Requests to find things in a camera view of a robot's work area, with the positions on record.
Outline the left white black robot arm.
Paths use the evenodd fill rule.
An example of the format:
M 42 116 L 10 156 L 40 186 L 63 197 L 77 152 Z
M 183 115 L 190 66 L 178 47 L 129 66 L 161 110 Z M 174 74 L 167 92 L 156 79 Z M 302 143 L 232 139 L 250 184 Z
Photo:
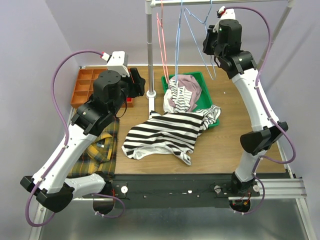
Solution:
M 61 212 L 75 198 L 91 194 L 107 197 L 113 188 L 107 174 L 98 171 L 84 177 L 67 176 L 81 154 L 115 120 L 127 98 L 145 94 L 145 83 L 135 67 L 125 76 L 110 67 L 101 72 L 93 81 L 88 101 L 77 108 L 56 150 L 38 172 L 24 176 L 20 185 L 54 213 Z

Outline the mauve pink garment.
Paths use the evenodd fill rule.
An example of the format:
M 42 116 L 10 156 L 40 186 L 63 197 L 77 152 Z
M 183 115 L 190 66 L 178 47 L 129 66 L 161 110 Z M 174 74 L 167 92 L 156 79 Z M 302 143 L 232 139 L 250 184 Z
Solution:
M 192 112 L 197 107 L 201 93 L 202 89 L 195 77 L 190 74 L 178 74 L 177 81 L 173 76 L 168 82 L 163 107 L 170 113 Z

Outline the thin striped white shirt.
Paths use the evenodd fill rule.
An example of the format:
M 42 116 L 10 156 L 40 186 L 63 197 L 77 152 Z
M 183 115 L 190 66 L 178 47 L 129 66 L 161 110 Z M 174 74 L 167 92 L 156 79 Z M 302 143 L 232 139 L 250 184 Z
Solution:
M 190 91 L 185 85 L 179 86 L 179 81 L 170 79 L 168 89 L 163 97 L 163 111 L 167 113 L 197 113 L 203 115 L 203 129 L 207 130 L 210 125 L 217 123 L 221 114 L 221 108 L 212 104 L 204 109 L 194 110 L 195 102 L 192 97 L 197 94 L 195 91 Z

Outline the yellow plaid shirt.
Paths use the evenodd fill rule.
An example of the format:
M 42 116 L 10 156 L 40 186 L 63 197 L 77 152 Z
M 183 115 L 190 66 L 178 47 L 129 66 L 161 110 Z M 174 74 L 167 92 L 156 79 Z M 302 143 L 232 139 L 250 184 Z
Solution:
M 113 177 L 116 168 L 119 127 L 120 120 L 114 118 L 113 122 L 80 155 L 67 177 L 86 177 L 96 172 Z

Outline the orange compartment tray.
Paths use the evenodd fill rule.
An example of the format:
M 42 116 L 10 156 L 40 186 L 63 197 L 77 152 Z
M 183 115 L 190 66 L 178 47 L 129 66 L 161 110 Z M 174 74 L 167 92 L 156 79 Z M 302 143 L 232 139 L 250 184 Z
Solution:
M 134 106 L 134 79 L 107 68 L 80 69 L 76 78 L 70 104 L 77 109 L 88 100 L 100 100 L 116 107 Z

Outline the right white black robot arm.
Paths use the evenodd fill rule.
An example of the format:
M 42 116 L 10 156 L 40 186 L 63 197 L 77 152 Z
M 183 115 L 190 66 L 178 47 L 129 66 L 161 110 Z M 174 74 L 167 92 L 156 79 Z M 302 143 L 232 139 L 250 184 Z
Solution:
M 220 18 L 210 25 L 203 52 L 214 57 L 240 93 L 251 121 L 252 131 L 240 136 L 240 163 L 231 176 L 230 191 L 241 196 L 254 185 L 258 160 L 289 127 L 274 114 L 260 82 L 253 55 L 241 49 L 242 25 L 238 20 Z

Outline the wide striped tank top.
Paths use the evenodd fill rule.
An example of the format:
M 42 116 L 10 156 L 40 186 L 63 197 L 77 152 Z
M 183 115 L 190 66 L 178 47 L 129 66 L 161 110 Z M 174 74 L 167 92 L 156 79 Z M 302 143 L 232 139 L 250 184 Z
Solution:
M 175 112 L 151 117 L 133 126 L 126 135 L 122 151 L 129 159 L 140 160 L 153 154 L 174 155 L 186 165 L 197 138 L 205 130 L 205 116 L 199 112 Z

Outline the aluminium rail profile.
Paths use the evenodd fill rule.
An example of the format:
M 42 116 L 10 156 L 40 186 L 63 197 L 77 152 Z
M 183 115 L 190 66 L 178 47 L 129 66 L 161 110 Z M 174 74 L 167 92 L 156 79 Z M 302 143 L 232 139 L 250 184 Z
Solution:
M 262 184 L 256 180 L 254 185 L 243 193 L 223 193 L 229 201 L 236 200 L 265 200 L 275 199 L 305 199 L 307 192 L 304 181 L 301 178 L 283 178 L 283 179 L 261 179 Z

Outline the silver clothes rack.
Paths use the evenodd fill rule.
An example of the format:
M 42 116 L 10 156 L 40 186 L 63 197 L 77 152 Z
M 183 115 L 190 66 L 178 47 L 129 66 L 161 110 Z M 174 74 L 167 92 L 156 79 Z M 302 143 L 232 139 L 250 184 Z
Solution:
M 160 54 L 161 54 L 161 61 L 162 66 L 164 70 L 164 75 L 168 75 L 168 64 L 167 64 L 167 50 L 166 50 L 166 41 L 165 41 L 165 35 L 163 31 L 163 8 L 165 6 L 179 6 L 180 12 L 179 12 L 179 18 L 178 18 L 178 25 L 177 25 L 177 32 L 176 32 L 176 39 L 175 39 L 175 63 L 174 63 L 174 70 L 175 74 L 177 74 L 178 71 L 178 63 L 179 63 L 179 52 L 180 52 L 180 32 L 181 32 L 181 18 L 182 18 L 182 12 L 183 12 L 183 6 L 189 6 L 189 5 L 206 5 L 210 4 L 210 9 L 208 11 L 208 14 L 204 21 L 201 21 L 198 19 L 195 15 L 191 14 L 198 22 L 203 24 L 204 26 L 207 26 L 207 20 L 210 15 L 211 9 L 213 4 L 233 4 L 233 3 L 250 3 L 250 2 L 272 2 L 277 0 L 145 0 L 145 14 L 146 14 L 146 31 L 147 31 L 147 67 L 148 67 L 148 91 L 146 92 L 146 97 L 148 99 L 148 112 L 155 110 L 155 100 L 156 100 L 156 90 L 155 90 L 155 77 L 154 77 L 154 63 L 153 63 L 153 33 L 152 33 L 152 25 L 153 25 L 153 8 L 161 7 L 161 18 L 160 20 L 156 19 L 157 27 L 160 26 L 161 32 L 158 29 L 158 40 L 159 40 L 159 47 L 160 47 Z M 258 68 L 262 68 L 265 64 L 265 61 L 268 58 L 269 52 L 272 48 L 272 45 L 274 44 L 281 28 L 283 27 L 290 11 L 292 10 L 295 0 L 286 0 L 286 8 L 283 11 L 281 18 L 279 19 L 277 26 L 273 32 L 272 38 L 269 41 L 269 46 L 267 46 L 259 60 Z

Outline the green plastic basket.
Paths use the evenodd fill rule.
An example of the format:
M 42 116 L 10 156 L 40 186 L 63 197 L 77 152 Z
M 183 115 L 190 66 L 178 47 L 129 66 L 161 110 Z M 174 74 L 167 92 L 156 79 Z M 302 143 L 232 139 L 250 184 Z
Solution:
M 179 74 L 179 75 L 192 75 L 193 77 L 195 77 L 195 79 L 197 80 L 197 82 L 199 83 L 199 85 L 201 87 L 202 92 L 200 94 L 198 101 L 196 102 L 197 107 L 194 109 L 194 111 L 210 107 L 211 105 L 215 105 L 212 102 L 211 96 L 209 94 L 209 90 L 207 88 L 203 74 L 201 72 L 199 72 L 199 71 L 188 72 L 188 73 Z M 168 89 L 169 80 L 168 80 L 168 83 L 166 83 L 165 77 L 164 76 L 161 77 L 161 83 L 162 83 L 162 88 L 163 88 L 164 94 L 166 93 L 166 91 Z M 216 127 L 218 125 L 219 125 L 219 119 L 217 120 L 217 123 L 210 125 L 210 127 L 208 129 Z

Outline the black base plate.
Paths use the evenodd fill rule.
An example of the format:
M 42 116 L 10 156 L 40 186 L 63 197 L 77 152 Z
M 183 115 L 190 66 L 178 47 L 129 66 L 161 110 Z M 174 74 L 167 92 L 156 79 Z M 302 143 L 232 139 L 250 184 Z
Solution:
M 228 208 L 229 197 L 260 196 L 252 188 L 233 193 L 231 185 L 230 173 L 115 174 L 101 194 L 121 199 L 115 206 L 126 209 Z

